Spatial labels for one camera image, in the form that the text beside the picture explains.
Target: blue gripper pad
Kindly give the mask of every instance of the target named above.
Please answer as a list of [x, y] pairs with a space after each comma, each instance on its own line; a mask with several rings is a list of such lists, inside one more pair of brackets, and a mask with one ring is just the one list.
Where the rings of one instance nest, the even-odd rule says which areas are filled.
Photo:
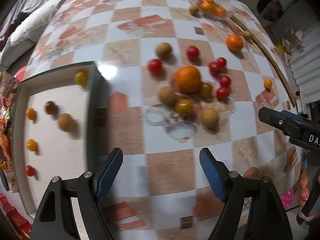
[[93, 178], [93, 189], [97, 200], [100, 201], [108, 195], [109, 190], [115, 181], [123, 161], [123, 153], [119, 148], [114, 148], [106, 161], [102, 163], [98, 172]]
[[292, 117], [293, 119], [297, 119], [297, 120], [301, 120], [301, 121], [304, 120], [304, 118], [303, 118], [302, 116], [297, 115], [297, 114], [293, 114], [293, 113], [288, 112], [288, 111], [285, 111], [285, 110], [282, 110], [280, 113], [281, 113], [281, 114], [284, 114], [284, 115], [286, 115], [286, 116], [290, 116], [290, 117]]
[[208, 148], [202, 148], [200, 165], [215, 197], [225, 203], [229, 195], [229, 170], [223, 162], [218, 162]]

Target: table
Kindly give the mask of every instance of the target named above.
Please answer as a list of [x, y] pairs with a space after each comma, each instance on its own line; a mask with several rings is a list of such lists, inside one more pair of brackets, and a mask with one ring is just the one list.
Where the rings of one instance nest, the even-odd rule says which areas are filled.
[[[243, 3], [233, 3], [235, 15], [261, 40], [286, 76], [256, 17]], [[188, 7], [189, 0], [68, 0], [42, 34], [26, 70], [28, 78], [61, 65], [96, 61], [110, 82], [108, 150], [121, 148], [124, 160], [111, 190], [113, 205], [103, 213], [120, 239], [207, 239], [223, 204], [212, 194], [201, 169], [203, 147], [229, 170], [243, 174], [250, 167], [259, 168], [261, 176], [271, 177], [280, 195], [300, 175], [299, 148], [257, 116], [262, 105], [297, 113], [273, 67], [254, 44], [239, 55], [227, 49], [224, 41], [234, 23], [193, 17]], [[173, 57], [164, 63], [165, 75], [156, 78], [146, 65], [163, 41], [172, 45]], [[206, 105], [219, 109], [222, 118], [216, 131], [205, 130], [197, 121], [176, 125], [182, 117], [161, 107], [157, 99], [173, 73], [190, 65], [185, 56], [190, 45], [201, 51], [197, 67], [202, 80], [216, 88], [206, 65], [217, 57], [228, 61], [230, 103], [195, 104], [197, 109]], [[263, 87], [265, 78], [273, 81], [269, 93]], [[159, 125], [161, 119], [166, 124]], [[284, 173], [292, 155], [294, 162]], [[106, 199], [102, 205], [109, 204]]]

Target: red cherry tomato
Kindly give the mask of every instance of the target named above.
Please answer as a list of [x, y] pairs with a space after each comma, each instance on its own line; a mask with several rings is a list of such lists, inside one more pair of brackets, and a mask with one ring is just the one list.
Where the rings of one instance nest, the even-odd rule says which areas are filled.
[[161, 60], [154, 58], [148, 62], [148, 69], [154, 75], [158, 75], [162, 72], [162, 62]]
[[223, 69], [223, 68], [226, 67], [227, 61], [226, 61], [226, 59], [224, 57], [219, 57], [217, 59], [217, 63], [218, 63], [219, 69]]
[[221, 99], [221, 100], [225, 100], [227, 99], [227, 97], [229, 96], [230, 91], [227, 88], [224, 87], [220, 87], [217, 90], [217, 98]]
[[219, 84], [222, 87], [228, 88], [231, 84], [231, 78], [229, 78], [227, 75], [222, 75], [219, 77]]
[[209, 72], [212, 76], [216, 76], [219, 74], [218, 64], [215, 61], [212, 61], [208, 64]]
[[30, 165], [28, 165], [28, 166], [26, 167], [26, 174], [27, 174], [29, 177], [34, 176], [34, 175], [36, 174], [35, 168], [32, 167], [32, 166], [30, 166]]
[[200, 51], [195, 46], [189, 46], [186, 50], [187, 56], [190, 60], [197, 59], [200, 55]]

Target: wooden stick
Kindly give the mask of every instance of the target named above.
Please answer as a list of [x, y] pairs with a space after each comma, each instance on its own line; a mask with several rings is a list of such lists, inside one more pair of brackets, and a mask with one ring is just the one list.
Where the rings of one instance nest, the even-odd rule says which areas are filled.
[[[236, 24], [238, 24], [244, 31], [249, 31], [250, 33], [252, 33], [247, 26], [245, 26], [239, 19], [237, 19], [235, 16], [231, 16], [231, 20], [233, 20]], [[291, 90], [291, 87], [288, 83], [288, 81], [286, 80], [285, 76], [283, 75], [282, 71], [280, 70], [277, 62], [275, 62], [275, 60], [271, 57], [269, 51], [267, 51], [267, 49], [263, 46], [263, 44], [261, 43], [261, 41], [259, 41], [259, 39], [252, 33], [252, 40], [254, 41], [255, 44], [257, 44], [257, 46], [259, 47], [259, 49], [261, 49], [261, 51], [263, 52], [263, 54], [267, 57], [267, 59], [269, 60], [269, 62], [271, 63], [271, 65], [273, 66], [273, 68], [276, 70], [282, 85], [284, 86], [285, 90], [287, 91], [287, 94], [290, 98], [291, 104], [295, 107], [297, 105], [297, 101], [296, 98]]]

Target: metal screw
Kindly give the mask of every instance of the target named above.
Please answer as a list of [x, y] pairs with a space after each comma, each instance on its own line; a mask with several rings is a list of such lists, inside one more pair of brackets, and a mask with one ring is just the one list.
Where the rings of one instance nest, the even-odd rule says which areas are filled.
[[58, 180], [59, 180], [59, 177], [58, 177], [58, 176], [54, 176], [54, 177], [51, 179], [52, 182], [57, 182]]
[[270, 179], [269, 177], [267, 177], [267, 176], [264, 176], [264, 177], [262, 178], [262, 180], [263, 180], [265, 183], [269, 183], [269, 182], [271, 181], [271, 179]]
[[92, 172], [91, 172], [91, 171], [86, 171], [86, 172], [83, 174], [83, 176], [84, 176], [85, 178], [90, 178], [90, 177], [92, 176]]
[[230, 171], [229, 175], [233, 178], [238, 177], [238, 173], [236, 171]]

